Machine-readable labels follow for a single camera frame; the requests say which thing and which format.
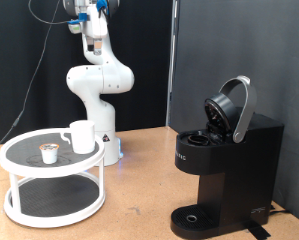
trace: rack leg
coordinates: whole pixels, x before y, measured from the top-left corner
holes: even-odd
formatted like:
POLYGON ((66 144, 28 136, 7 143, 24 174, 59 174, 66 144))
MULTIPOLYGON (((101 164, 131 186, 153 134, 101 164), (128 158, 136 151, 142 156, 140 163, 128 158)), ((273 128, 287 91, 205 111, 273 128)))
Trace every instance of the rack leg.
POLYGON ((100 189, 100 193, 99 196, 103 196, 104 194, 104 188, 105 188, 105 179, 104 179, 104 161, 105 159, 103 158, 100 163, 99 163, 99 189, 100 189))
POLYGON ((11 184, 12 206, 15 211, 21 213, 18 176, 13 173, 9 173, 9 178, 11 184))

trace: black backdrop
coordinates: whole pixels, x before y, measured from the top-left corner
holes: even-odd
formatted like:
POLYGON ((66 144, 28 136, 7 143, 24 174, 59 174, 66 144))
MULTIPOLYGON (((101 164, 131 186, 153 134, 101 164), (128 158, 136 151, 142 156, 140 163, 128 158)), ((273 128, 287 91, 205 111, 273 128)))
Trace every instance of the black backdrop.
MULTIPOLYGON (((32 9, 50 21, 57 0, 33 0, 32 9)), ((0 0, 0 139, 22 109, 49 25, 34 19, 28 1, 0 0)), ((116 130, 163 126, 166 117, 172 0, 121 0, 109 24, 116 57, 135 75, 130 92, 102 95, 116 109, 116 130)), ((62 0, 55 21, 70 20, 62 0)), ((81 100, 66 85, 71 67, 90 64, 81 34, 66 24, 53 26, 47 49, 28 98, 26 111, 11 137, 48 127, 66 127, 85 119, 81 100)))

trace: wooden table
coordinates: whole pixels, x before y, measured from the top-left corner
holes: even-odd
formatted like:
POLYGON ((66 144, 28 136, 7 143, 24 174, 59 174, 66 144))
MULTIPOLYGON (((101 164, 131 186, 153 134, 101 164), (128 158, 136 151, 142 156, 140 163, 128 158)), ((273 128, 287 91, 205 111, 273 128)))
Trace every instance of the wooden table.
MULTIPOLYGON (((9 175, 0 167, 0 239, 179 239, 170 230, 170 214, 196 203, 199 176, 175 167, 177 133, 161 127, 117 135, 124 157, 105 168, 106 201, 96 214, 74 225, 37 229, 12 222, 3 210, 9 175)), ((96 174, 98 169, 89 172, 96 174)), ((299 240, 299 220, 291 214, 271 216, 264 228, 271 240, 299 240)), ((255 240, 247 230, 213 239, 255 240)))

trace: drip tray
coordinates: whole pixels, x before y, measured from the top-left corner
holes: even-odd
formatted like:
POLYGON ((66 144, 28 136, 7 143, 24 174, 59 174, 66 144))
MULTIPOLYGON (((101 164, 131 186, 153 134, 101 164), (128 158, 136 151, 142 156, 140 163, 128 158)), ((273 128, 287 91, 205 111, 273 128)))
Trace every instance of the drip tray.
POLYGON ((204 239, 216 236, 218 227, 199 205, 178 208, 171 215, 171 230, 182 238, 204 239))
POLYGON ((59 217, 90 206, 99 197, 99 187, 89 178, 71 175, 33 179, 19 187, 19 194, 22 214, 59 217))

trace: brand logo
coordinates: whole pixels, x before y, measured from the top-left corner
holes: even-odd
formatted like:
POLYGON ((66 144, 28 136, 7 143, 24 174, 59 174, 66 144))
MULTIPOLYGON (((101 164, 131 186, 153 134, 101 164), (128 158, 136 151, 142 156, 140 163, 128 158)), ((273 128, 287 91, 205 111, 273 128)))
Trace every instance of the brand logo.
POLYGON ((181 154, 180 154, 180 153, 178 153, 177 151, 176 151, 176 156, 177 156, 178 158, 180 158, 180 159, 184 160, 184 161, 186 161, 186 160, 187 160, 186 156, 184 156, 184 155, 181 155, 181 154))
POLYGON ((251 213, 260 213, 261 211, 266 210, 266 207, 252 209, 251 213))

